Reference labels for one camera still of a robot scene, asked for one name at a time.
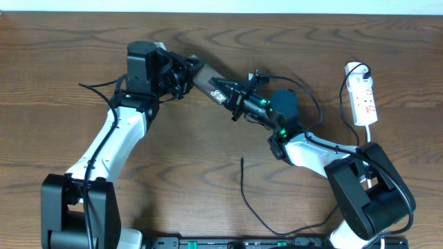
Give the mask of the Samsung Galaxy smartphone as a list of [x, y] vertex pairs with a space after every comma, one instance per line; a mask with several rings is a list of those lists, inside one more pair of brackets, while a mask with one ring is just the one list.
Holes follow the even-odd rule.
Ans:
[[193, 78], [193, 84], [201, 92], [205, 93], [212, 101], [218, 105], [222, 105], [226, 101], [226, 96], [214, 86], [210, 81], [212, 78], [223, 79], [216, 70], [208, 64], [204, 64]]

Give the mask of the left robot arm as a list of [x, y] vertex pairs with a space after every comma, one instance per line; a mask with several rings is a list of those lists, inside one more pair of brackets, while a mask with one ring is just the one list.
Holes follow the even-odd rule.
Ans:
[[143, 248], [143, 233], [124, 228], [115, 184], [155, 119], [162, 97], [179, 100], [190, 92], [204, 66], [162, 43], [134, 41], [127, 47], [127, 72], [111, 81], [107, 98], [99, 84], [83, 87], [107, 103], [105, 123], [82, 157], [65, 174], [49, 174], [41, 187], [43, 248]]

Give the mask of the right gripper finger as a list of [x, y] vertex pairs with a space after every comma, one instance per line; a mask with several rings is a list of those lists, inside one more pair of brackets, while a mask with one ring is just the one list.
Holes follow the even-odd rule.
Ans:
[[245, 83], [243, 82], [228, 80], [220, 77], [212, 77], [208, 82], [217, 90], [220, 90], [221, 93], [226, 97], [233, 97], [235, 94], [246, 94], [246, 87]]
[[221, 90], [218, 90], [219, 96], [217, 100], [220, 105], [223, 105], [226, 109], [235, 109], [239, 106], [237, 103], [239, 100], [239, 93], [237, 91], [229, 91], [228, 93], [224, 93]]

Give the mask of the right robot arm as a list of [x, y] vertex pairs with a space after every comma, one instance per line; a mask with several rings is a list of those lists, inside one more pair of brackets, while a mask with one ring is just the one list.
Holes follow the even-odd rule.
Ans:
[[343, 216], [329, 235], [329, 244], [334, 248], [384, 246], [385, 236], [409, 231], [416, 202], [381, 146], [374, 142], [345, 146], [316, 137], [300, 122], [294, 91], [280, 89], [269, 99], [258, 95], [269, 78], [257, 75], [236, 82], [212, 77], [208, 83], [233, 120], [244, 116], [272, 129], [268, 142], [278, 160], [310, 169], [329, 181]]

